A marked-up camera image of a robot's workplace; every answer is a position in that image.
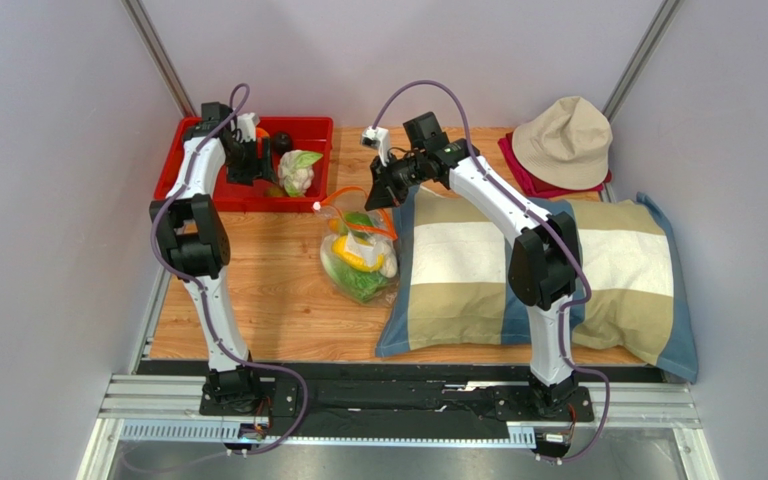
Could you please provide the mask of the green orange mango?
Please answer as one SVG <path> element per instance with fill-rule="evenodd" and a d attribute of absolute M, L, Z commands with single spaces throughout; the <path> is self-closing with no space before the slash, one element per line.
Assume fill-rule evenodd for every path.
<path fill-rule="evenodd" d="M 342 225 L 349 230 L 368 231 L 376 223 L 364 212 L 346 212 L 342 216 Z"/>

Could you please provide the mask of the olive green fruit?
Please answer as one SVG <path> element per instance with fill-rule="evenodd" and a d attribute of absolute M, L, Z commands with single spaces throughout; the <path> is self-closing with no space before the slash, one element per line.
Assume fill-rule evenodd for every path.
<path fill-rule="evenodd" d="M 270 185 L 264 192 L 266 198 L 287 198 L 288 193 L 279 185 Z"/>

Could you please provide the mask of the yellow bell pepper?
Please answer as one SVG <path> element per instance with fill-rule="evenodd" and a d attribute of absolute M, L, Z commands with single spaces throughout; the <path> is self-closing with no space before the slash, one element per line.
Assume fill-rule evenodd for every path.
<path fill-rule="evenodd" d="M 381 257 L 377 247 L 353 234 L 338 236 L 332 243 L 331 251 L 355 270 L 375 272 L 380 269 Z"/>

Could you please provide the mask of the clear zip top bag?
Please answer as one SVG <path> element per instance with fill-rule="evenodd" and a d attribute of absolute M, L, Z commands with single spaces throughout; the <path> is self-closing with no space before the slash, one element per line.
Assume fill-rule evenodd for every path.
<path fill-rule="evenodd" d="M 399 282 L 398 235 L 386 210 L 365 209 L 359 186 L 336 190 L 313 205 L 323 223 L 319 256 L 344 297 L 365 306 L 391 305 Z"/>

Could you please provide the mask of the green lettuce cabbage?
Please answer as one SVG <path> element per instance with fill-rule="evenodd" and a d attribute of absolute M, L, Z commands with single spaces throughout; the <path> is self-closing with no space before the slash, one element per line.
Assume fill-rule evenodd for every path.
<path fill-rule="evenodd" d="M 359 303 L 369 302 L 388 285 L 388 279 L 378 272 L 356 270 L 331 256 L 325 256 L 322 265 L 336 288 Z"/>

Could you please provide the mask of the white radish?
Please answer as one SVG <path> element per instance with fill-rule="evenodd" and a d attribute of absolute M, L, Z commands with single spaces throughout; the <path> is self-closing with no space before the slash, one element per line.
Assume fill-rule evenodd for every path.
<path fill-rule="evenodd" d="M 381 266 L 378 272 L 385 278 L 394 278 L 398 273 L 398 259 L 392 245 L 383 242 L 377 245 L 381 257 Z"/>

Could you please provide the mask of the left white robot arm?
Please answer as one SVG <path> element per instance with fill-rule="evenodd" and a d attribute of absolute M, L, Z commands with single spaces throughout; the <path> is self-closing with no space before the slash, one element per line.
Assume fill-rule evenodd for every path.
<path fill-rule="evenodd" d="M 231 246 L 213 200 L 217 182 L 251 186 L 274 182 L 271 141 L 260 136 L 255 113 L 221 102 L 205 103 L 201 118 L 183 136 L 184 155 L 166 198 L 149 207 L 151 248 L 160 264 L 182 280 L 207 342 L 208 372 L 202 388 L 204 415 L 250 415 L 265 395 L 250 351 L 236 324 L 226 268 Z"/>

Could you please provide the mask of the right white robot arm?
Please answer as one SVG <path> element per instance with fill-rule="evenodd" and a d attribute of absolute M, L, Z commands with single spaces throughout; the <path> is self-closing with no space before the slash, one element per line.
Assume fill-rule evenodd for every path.
<path fill-rule="evenodd" d="M 376 150 L 368 210 L 402 206 L 412 187 L 434 181 L 468 200 L 511 248 L 507 283 L 527 309 L 532 354 L 530 407 L 544 418 L 567 411 L 578 387 L 570 357 L 570 310 L 585 282 L 574 219 L 552 214 L 508 185 L 469 138 L 452 141 L 428 112 L 403 125 L 410 148 L 391 152 L 390 133 L 366 128 L 361 144 Z"/>

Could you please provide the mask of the red tomato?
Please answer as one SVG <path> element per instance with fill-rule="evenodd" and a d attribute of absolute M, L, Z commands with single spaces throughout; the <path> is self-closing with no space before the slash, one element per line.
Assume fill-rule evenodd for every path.
<path fill-rule="evenodd" d="M 264 141 L 265 139 L 271 138 L 271 135 L 269 134 L 269 132 L 261 127 L 257 127 L 255 130 L 255 133 L 256 133 L 256 139 L 258 141 Z"/>

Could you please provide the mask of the dark avocado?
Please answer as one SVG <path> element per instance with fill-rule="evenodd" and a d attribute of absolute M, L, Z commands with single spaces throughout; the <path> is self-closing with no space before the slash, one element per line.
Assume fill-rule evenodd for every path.
<path fill-rule="evenodd" d="M 271 135 L 271 149 L 275 155 L 284 155 L 294 149 L 294 142 L 289 133 L 277 131 Z"/>

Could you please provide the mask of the white cauliflower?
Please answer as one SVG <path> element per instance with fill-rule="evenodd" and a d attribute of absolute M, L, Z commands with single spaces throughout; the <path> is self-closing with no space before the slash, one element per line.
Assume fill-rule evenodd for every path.
<path fill-rule="evenodd" d="M 320 162 L 323 154 L 308 150 L 292 150 L 278 163 L 279 185 L 289 197 L 303 197 L 315 178 L 313 167 Z"/>

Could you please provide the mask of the red cloth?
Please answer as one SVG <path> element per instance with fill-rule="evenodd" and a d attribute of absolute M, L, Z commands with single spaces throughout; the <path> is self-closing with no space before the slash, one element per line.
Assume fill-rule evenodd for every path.
<path fill-rule="evenodd" d="M 510 131 L 498 141 L 506 165 L 529 196 L 598 192 L 611 177 L 612 137 L 598 130 L 544 132 L 531 138 Z"/>

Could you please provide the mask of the beige bucket hat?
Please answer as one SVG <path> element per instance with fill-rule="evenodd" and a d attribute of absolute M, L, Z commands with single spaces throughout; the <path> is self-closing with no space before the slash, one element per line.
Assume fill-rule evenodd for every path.
<path fill-rule="evenodd" d="M 567 96 L 516 127 L 511 147 L 519 164 L 539 180 L 584 191 L 608 174 L 614 135 L 607 117 L 589 100 Z"/>

